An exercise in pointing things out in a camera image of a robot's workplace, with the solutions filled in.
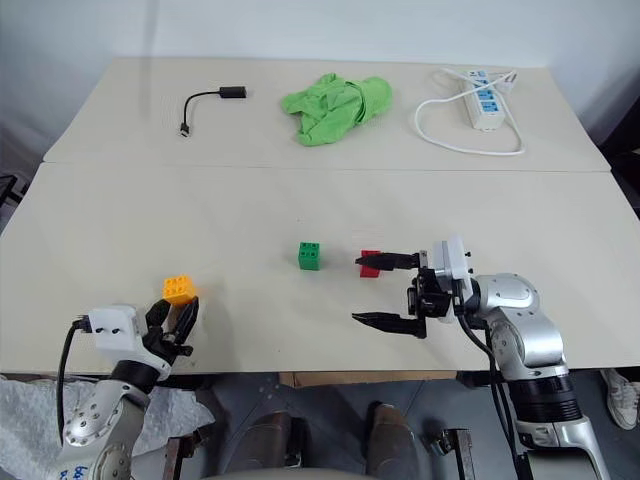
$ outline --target white wall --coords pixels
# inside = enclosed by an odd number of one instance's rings
[[[599,142],[639,26],[638,0],[0,0],[0,158],[33,171],[117,55],[546,65]]]

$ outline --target black cable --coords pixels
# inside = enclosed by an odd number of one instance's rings
[[[493,350],[490,347],[491,330],[489,329],[488,326],[485,326],[484,335],[485,335],[485,342],[493,353]],[[492,394],[493,394],[493,402],[496,406],[496,409],[498,409],[499,403],[497,401],[497,397],[495,393],[493,392],[493,390],[495,389],[500,395],[500,400],[502,402],[501,403],[502,411],[504,413],[504,417],[506,420],[506,429],[504,430],[505,437],[507,438],[507,443],[509,444],[509,449],[511,450],[511,457],[514,462],[514,466],[516,466],[516,469],[517,469],[518,454],[516,452],[516,438],[515,438],[515,430],[513,428],[513,418],[511,417],[511,409],[509,408],[509,402],[507,400],[507,394],[504,391],[504,386],[501,382],[498,381],[498,369],[496,367],[495,356],[493,358],[493,361],[491,362],[491,365],[489,366],[489,371],[492,378],[491,387],[492,387]]]
[[[245,87],[220,87],[216,91],[210,92],[198,92],[188,97],[184,102],[184,108],[182,110],[182,124],[180,125],[180,135],[183,137],[189,136],[189,125],[187,124],[187,107],[189,102],[197,97],[204,95],[220,95],[220,98],[247,98],[247,89]]]
[[[513,433],[513,420],[511,418],[511,411],[509,410],[509,404],[507,403],[506,394],[504,389],[502,388],[502,384],[497,381],[497,367],[496,367],[496,359],[493,355],[493,351],[491,350],[491,342],[487,342],[488,345],[482,343],[482,341],[473,333],[467,320],[464,318],[464,315],[456,315],[458,318],[458,322],[462,327],[462,331],[465,333],[467,337],[476,345],[480,350],[482,350],[487,357],[489,358],[489,378],[490,378],[490,387],[491,387],[491,396],[493,397],[493,404],[496,408],[496,414],[498,415],[498,420],[500,420],[500,425],[502,427],[502,432],[504,433],[505,439],[507,441],[507,445],[509,446],[509,452],[511,453],[511,460],[513,462],[513,466],[516,469],[516,473],[518,473],[518,454],[515,448],[515,434]]]
[[[216,90],[215,92],[194,93],[193,95],[191,95],[189,98],[185,100],[184,109],[182,112],[182,125],[180,125],[180,133],[182,133],[183,135],[186,133],[186,135],[184,136],[189,135],[189,125],[187,125],[187,107],[189,106],[189,102],[194,98],[202,97],[204,95],[220,95],[220,90]]]
[[[485,338],[485,343],[489,346],[489,349],[493,352],[493,349],[490,347],[491,330],[489,329],[488,326],[485,326],[484,338]],[[511,417],[511,409],[509,408],[509,402],[507,400],[507,394],[504,391],[504,386],[502,385],[501,382],[498,381],[498,369],[496,367],[495,356],[494,356],[494,361],[491,362],[491,365],[489,366],[489,370],[490,370],[490,375],[493,378],[495,378],[494,384],[496,384],[498,393],[500,394],[500,399],[502,401],[504,415],[507,421],[507,432],[509,433],[509,437],[507,438],[507,441],[509,441],[509,444],[513,446],[512,450],[515,451],[515,433],[513,429],[513,418]]]
[[[69,327],[67,337],[64,339],[64,346],[62,347],[62,355],[60,356],[60,365],[58,365],[58,378],[56,383],[56,410],[58,415],[58,435],[60,436],[60,443],[62,444],[62,431],[64,430],[64,402],[63,402],[63,387],[64,387],[64,370],[67,366],[67,358],[69,357],[69,350],[71,350],[71,341],[76,330],[83,330],[85,332],[91,332],[91,324],[89,318],[83,316],[79,320],[74,321]]]

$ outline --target orange toy block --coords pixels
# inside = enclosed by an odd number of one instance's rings
[[[164,280],[162,298],[171,305],[181,306],[189,303],[196,296],[196,287],[187,275],[169,277]]]

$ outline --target toy block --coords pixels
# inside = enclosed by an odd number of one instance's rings
[[[375,255],[376,253],[380,253],[379,250],[361,250],[360,255],[366,257],[367,255]],[[364,265],[360,266],[360,277],[361,278],[378,278],[380,275],[380,270],[377,268],[371,268]]]
[[[162,298],[174,306],[186,305],[196,296],[196,288],[187,275],[169,277],[164,280]]]
[[[320,270],[320,244],[300,242],[298,264],[301,270]]]

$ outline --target white power strip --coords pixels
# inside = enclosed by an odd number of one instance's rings
[[[471,70],[466,75],[469,80],[461,80],[462,91],[466,92],[489,83],[485,70]],[[504,106],[493,87],[483,88],[470,95],[465,95],[464,103],[469,112],[473,128],[491,131],[502,126],[504,122]]]
[[[513,88],[517,73],[515,70],[511,70],[507,73],[493,74],[494,80],[488,78],[486,70],[472,70],[465,74],[458,73],[449,68],[443,68],[443,72],[448,73],[452,77],[456,77],[458,80],[462,80],[463,88],[462,92],[453,95],[448,98],[430,98],[420,103],[416,107],[413,113],[413,124],[416,128],[416,132],[420,137],[429,143],[438,145],[454,152],[469,153],[472,155],[489,155],[496,157],[511,157],[514,155],[522,155],[525,152],[524,140],[522,133],[518,128],[516,120],[513,118],[509,106],[505,101],[502,94],[507,94]],[[455,102],[460,98],[465,99],[467,105],[467,111],[469,112],[469,118],[473,128],[479,130],[491,131],[500,127],[507,118],[507,123],[511,126],[516,136],[518,137],[518,147],[515,150],[506,152],[501,151],[489,151],[489,150],[477,150],[475,148],[467,148],[462,146],[452,145],[437,138],[433,138],[424,131],[420,125],[420,114],[424,107],[433,104],[443,104],[449,102]]]

